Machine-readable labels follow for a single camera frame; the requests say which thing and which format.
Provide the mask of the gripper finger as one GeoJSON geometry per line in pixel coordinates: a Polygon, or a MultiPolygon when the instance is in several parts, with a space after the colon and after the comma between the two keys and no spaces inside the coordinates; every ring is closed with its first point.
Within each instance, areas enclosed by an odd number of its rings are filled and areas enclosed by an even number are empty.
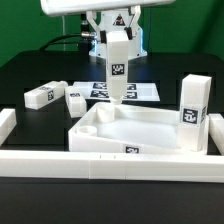
{"type": "Polygon", "coordinates": [[[96,23],[97,13],[95,11],[87,11],[86,18],[96,33],[96,40],[100,43],[106,43],[107,42],[106,31],[101,30],[96,23]]]}
{"type": "Polygon", "coordinates": [[[129,16],[131,17],[131,20],[129,22],[129,25],[125,28],[125,31],[127,33],[128,39],[132,40],[137,35],[138,20],[141,15],[141,8],[139,5],[131,6],[128,9],[128,12],[129,16]]]}

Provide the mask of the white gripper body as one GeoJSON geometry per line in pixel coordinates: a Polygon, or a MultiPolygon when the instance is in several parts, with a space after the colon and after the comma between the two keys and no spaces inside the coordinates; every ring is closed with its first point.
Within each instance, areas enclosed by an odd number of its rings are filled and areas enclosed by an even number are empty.
{"type": "Polygon", "coordinates": [[[43,12],[48,16],[82,14],[89,11],[131,9],[141,6],[158,6],[174,3],[175,0],[40,0],[43,12]]]}

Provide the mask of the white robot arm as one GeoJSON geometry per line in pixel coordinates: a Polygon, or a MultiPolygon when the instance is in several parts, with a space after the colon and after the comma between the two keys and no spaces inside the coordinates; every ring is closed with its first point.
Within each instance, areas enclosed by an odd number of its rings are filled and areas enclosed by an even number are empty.
{"type": "Polygon", "coordinates": [[[176,0],[40,0],[48,16],[85,14],[94,30],[95,47],[89,56],[106,63],[128,62],[145,57],[142,28],[138,25],[141,7],[171,4],[176,0]]]}

